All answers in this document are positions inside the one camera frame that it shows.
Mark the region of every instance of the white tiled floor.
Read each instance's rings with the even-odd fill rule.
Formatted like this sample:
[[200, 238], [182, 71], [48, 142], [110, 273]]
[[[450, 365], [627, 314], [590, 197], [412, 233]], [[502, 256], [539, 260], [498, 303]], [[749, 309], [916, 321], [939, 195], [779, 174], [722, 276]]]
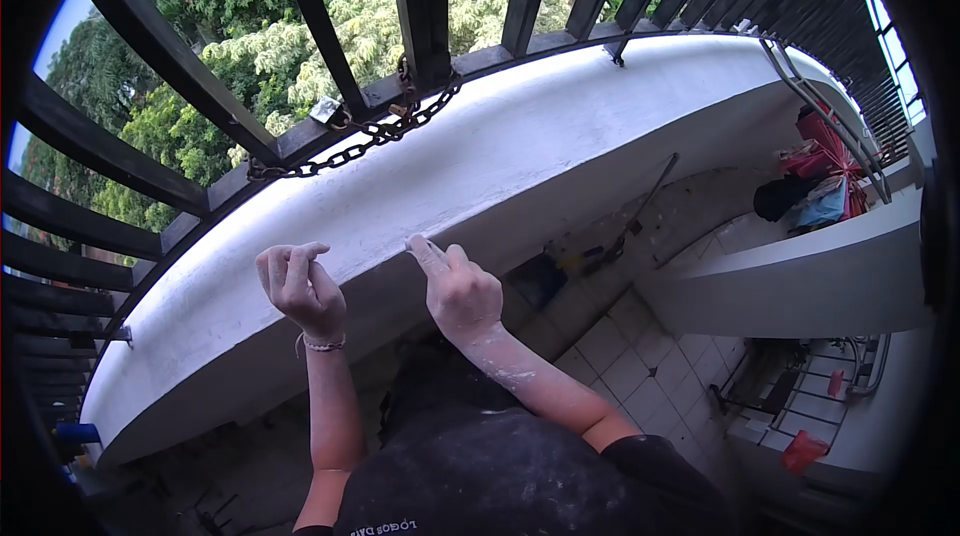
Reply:
[[723, 386], [744, 351], [742, 338], [666, 333], [630, 290], [556, 365], [645, 434], [668, 438], [708, 478], [729, 484], [724, 423], [709, 387]]

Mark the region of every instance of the metal handrail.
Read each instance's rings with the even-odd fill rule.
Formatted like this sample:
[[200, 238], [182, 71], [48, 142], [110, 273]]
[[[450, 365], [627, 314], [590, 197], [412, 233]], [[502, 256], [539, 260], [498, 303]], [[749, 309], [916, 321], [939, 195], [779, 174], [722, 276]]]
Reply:
[[[820, 92], [815, 87], [810, 85], [810, 82], [798, 72], [796, 66], [794, 66], [793, 62], [791, 62], [790, 58], [787, 56], [784, 46], [779, 41], [773, 40], [776, 47], [780, 50], [780, 54], [782, 54], [784, 59], [786, 59], [786, 63], [790, 68], [791, 72], [793, 72], [797, 76], [799, 84], [805, 85], [808, 88], [810, 88], [810, 91], [813, 94], [813, 96], [816, 97], [820, 102], [822, 102], [830, 110], [830, 114], [832, 116], [840, 120], [841, 125], [843, 126], [844, 129], [842, 130], [837, 129], [836, 123], [833, 122], [831, 118], [824, 112], [824, 110], [820, 108], [820, 105], [817, 104], [817, 101], [814, 101], [813, 97], [811, 97], [810, 94], [808, 94], [807, 92], [804, 92], [804, 90], [798, 85], [797, 82], [794, 82], [792, 79], [790, 79], [790, 76], [786, 74], [786, 72], [784, 71], [784, 67], [780, 64], [780, 61], [778, 61], [777, 56], [774, 54], [773, 49], [767, 44], [767, 38], [760, 38], [759, 40], [760, 40], [760, 45], [763, 48], [763, 51], [767, 54], [767, 57], [770, 59], [770, 63], [773, 64], [774, 70], [776, 70], [776, 74], [780, 77], [781, 80], [783, 80], [783, 82], [787, 86], [790, 87], [790, 90], [796, 93], [798, 97], [802, 98], [807, 105], [812, 107], [813, 111], [820, 116], [820, 119], [823, 120], [828, 126], [830, 126], [830, 128], [833, 129], [836, 135], [840, 137], [840, 140], [843, 142], [844, 146], [846, 146], [846, 148], [849, 150], [850, 154], [853, 155], [853, 158], [856, 159], [856, 162], [859, 164], [860, 168], [863, 170], [865, 174], [867, 174], [867, 177], [870, 178], [870, 182], [873, 184], [873, 187], [876, 189], [876, 192], [878, 193], [880, 199], [884, 202], [884, 204], [889, 205], [890, 201], [892, 200], [890, 195], [890, 185], [887, 183], [886, 176], [883, 174], [883, 170], [880, 168], [879, 165], [876, 165], [877, 163], [876, 160], [870, 157], [870, 161], [873, 162], [871, 164], [870, 161], [868, 161], [867, 158], [864, 157], [863, 151], [860, 150], [860, 146], [863, 146], [863, 141], [861, 140], [862, 136], [857, 134], [853, 130], [851, 130], [847, 126], [847, 123], [843, 119], [843, 117], [840, 117], [840, 115], [836, 112], [836, 110], [834, 110], [834, 106], [831, 105], [830, 102], [828, 102], [825, 98], [823, 98]], [[851, 135], [853, 138], [857, 139], [857, 142], [854, 142], [851, 139]], [[877, 178], [874, 176], [875, 172], [880, 174], [880, 181], [883, 183], [883, 187], [881, 187], [881, 184], [877, 181]]]

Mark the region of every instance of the sky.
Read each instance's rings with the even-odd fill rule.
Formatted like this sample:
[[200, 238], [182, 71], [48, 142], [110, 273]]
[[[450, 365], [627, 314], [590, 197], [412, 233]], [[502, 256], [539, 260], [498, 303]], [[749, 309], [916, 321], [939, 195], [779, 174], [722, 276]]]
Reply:
[[[36, 75], [46, 79], [47, 74], [50, 73], [50, 60], [53, 59], [54, 53], [61, 49], [64, 41], [70, 39], [73, 28], [90, 15], [92, 6], [93, 3], [90, 0], [63, 0], [59, 11], [56, 12], [54, 22], [47, 31], [43, 44], [36, 54], [36, 59], [33, 61], [33, 71]], [[16, 173], [20, 171], [20, 166], [23, 163], [23, 151], [26, 150], [29, 139], [30, 133], [17, 123], [13, 127], [8, 161], [9, 168]]]

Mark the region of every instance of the bracelet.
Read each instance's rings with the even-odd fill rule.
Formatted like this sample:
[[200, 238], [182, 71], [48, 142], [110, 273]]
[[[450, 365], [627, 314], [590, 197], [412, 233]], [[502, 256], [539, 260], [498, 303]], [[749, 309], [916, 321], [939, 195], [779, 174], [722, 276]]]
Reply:
[[300, 358], [300, 352], [297, 350], [297, 345], [300, 344], [300, 341], [303, 341], [303, 346], [311, 351], [317, 351], [318, 353], [328, 353], [330, 351], [336, 351], [337, 349], [344, 348], [344, 345], [347, 344], [347, 335], [344, 334], [340, 339], [340, 342], [331, 342], [326, 344], [317, 344], [315, 342], [309, 342], [307, 340], [308, 336], [305, 331], [302, 331], [299, 336], [294, 340], [294, 354], [296, 358]]

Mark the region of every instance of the black t-shirt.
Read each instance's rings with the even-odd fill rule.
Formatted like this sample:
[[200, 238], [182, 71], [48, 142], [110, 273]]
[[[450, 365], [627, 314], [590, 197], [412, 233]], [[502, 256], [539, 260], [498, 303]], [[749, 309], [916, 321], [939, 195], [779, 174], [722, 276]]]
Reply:
[[346, 482], [333, 527], [298, 536], [730, 534], [723, 495], [660, 436], [601, 454], [522, 408], [417, 418]]

